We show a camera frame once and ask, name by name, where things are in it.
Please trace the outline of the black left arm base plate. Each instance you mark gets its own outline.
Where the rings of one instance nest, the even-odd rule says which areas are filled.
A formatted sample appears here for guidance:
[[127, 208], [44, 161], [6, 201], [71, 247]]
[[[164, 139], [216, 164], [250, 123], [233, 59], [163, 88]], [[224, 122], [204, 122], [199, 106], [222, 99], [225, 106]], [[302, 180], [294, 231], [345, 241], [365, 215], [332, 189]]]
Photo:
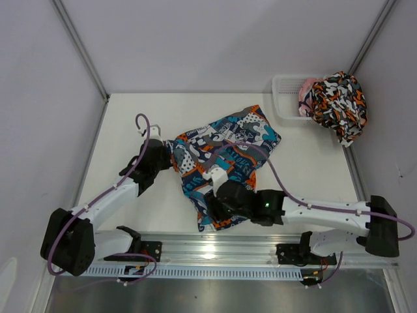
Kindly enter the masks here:
[[138, 241], [133, 243], [128, 252], [130, 254], [135, 254], [135, 256], [128, 256], [128, 259], [141, 262], [149, 261], [143, 256], [138, 256], [138, 254], [146, 254], [159, 262], [162, 254], [162, 245], [161, 241]]

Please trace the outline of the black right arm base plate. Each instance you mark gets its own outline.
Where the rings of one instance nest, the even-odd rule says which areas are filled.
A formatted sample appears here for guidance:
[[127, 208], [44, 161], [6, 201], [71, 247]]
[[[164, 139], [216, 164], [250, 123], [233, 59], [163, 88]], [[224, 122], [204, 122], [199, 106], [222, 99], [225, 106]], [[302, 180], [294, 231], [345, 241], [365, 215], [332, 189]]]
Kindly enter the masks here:
[[277, 244], [276, 256], [280, 265], [294, 265], [304, 267], [307, 265], [336, 265], [336, 255], [327, 257], [317, 256], [311, 252], [301, 252], [299, 244]]

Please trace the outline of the colourful patterned shorts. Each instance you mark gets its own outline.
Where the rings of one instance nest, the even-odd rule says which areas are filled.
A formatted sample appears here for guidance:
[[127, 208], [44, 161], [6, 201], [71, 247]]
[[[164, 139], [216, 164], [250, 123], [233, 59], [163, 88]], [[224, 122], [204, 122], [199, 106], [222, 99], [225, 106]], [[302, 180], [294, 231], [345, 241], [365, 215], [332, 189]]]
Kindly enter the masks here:
[[173, 169], [180, 175], [182, 191], [197, 211], [200, 232], [226, 230], [245, 221], [239, 216], [220, 221], [210, 217], [204, 197], [212, 191], [212, 185], [204, 173], [219, 168], [230, 180], [253, 191], [256, 170], [265, 164], [280, 141], [281, 136], [271, 127], [261, 107], [254, 105], [165, 142]]

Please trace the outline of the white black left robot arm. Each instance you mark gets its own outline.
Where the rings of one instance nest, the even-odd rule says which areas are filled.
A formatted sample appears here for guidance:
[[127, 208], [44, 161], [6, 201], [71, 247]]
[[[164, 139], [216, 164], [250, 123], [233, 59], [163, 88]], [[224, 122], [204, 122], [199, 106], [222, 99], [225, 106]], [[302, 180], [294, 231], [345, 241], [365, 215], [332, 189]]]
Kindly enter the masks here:
[[40, 256], [62, 271], [83, 274], [96, 260], [144, 261], [141, 234], [127, 226], [100, 232], [99, 227], [118, 209], [153, 185], [162, 170], [170, 168], [169, 152], [161, 139], [151, 138], [140, 154], [121, 170], [120, 180], [90, 203], [69, 211], [54, 210], [48, 221]]

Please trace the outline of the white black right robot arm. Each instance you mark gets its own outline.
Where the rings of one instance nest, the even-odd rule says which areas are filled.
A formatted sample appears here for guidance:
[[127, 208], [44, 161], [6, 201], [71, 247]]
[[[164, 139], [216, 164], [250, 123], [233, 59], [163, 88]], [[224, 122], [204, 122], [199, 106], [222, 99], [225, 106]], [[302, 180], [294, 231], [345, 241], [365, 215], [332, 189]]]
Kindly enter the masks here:
[[308, 202], [291, 198], [280, 190], [248, 190], [235, 181], [226, 181], [205, 196], [208, 215], [220, 222], [233, 216], [263, 227], [311, 224], [328, 231], [304, 232], [298, 257], [305, 263], [336, 252], [363, 247], [383, 258], [399, 256], [397, 214], [382, 196], [354, 203]]

